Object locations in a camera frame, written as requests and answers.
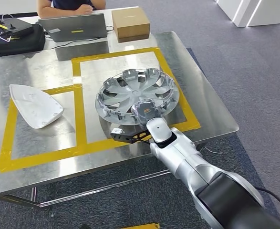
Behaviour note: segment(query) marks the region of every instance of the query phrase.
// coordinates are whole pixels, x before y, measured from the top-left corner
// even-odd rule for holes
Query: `led light strip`
[[[256,10],[259,8],[259,6],[261,4],[261,2],[262,2],[262,0],[259,0],[259,2],[256,5],[256,9],[253,11],[253,13],[251,15],[251,17],[250,18],[250,20],[247,22],[247,27],[250,24],[250,22],[252,21],[252,19],[254,16],[254,14],[256,13]]]
[[[235,19],[236,19],[236,16],[238,15],[238,13],[240,11],[241,5],[243,4],[244,0],[241,0],[240,5],[238,6],[238,10],[236,11],[235,15],[234,16],[232,22],[234,22]]]

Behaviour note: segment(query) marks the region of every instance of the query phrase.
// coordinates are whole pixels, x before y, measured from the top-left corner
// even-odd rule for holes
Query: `dark shirt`
[[[77,10],[82,4],[91,5],[96,10],[91,0],[53,0],[54,7],[60,10]]]

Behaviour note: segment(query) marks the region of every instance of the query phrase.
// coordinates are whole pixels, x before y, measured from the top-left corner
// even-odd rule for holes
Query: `gray carpet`
[[[147,13],[152,33],[176,31],[186,47],[192,47],[208,80],[240,125],[238,135],[250,157],[234,136],[211,143],[212,150],[226,153],[204,152],[207,160],[241,173],[253,184],[260,185],[259,176],[266,188],[280,196],[280,25],[236,28],[213,0],[107,1],[108,8],[135,5]],[[259,176],[251,168],[251,161]],[[78,192],[135,176],[142,168],[161,166],[153,158],[139,161],[70,184],[41,187],[39,198],[51,199],[66,190]],[[265,198],[268,209],[277,214],[272,202]],[[280,204],[275,204],[280,213]],[[150,222],[161,223],[163,228],[207,228],[186,190],[171,175],[60,204],[49,213],[0,202],[0,228],[8,228],[10,223],[16,225],[14,228],[46,229],[88,223],[94,229]]]

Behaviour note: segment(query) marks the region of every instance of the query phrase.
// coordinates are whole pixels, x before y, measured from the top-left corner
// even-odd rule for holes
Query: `person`
[[[91,14],[105,7],[106,0],[37,0],[37,12],[42,19]]]

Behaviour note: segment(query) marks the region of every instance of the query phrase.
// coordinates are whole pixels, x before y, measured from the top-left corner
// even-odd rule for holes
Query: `sticker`
[[[71,31],[72,33],[75,33],[75,32],[84,32],[84,30],[75,30],[75,31]]]
[[[2,29],[5,29],[5,30],[8,29],[8,27],[4,26],[4,25],[1,25],[1,24],[0,24],[0,27],[2,28]]]
[[[49,33],[54,33],[54,32],[60,32],[60,30],[60,29],[53,29],[53,30],[49,30],[49,31],[48,31],[48,32],[49,32]]]

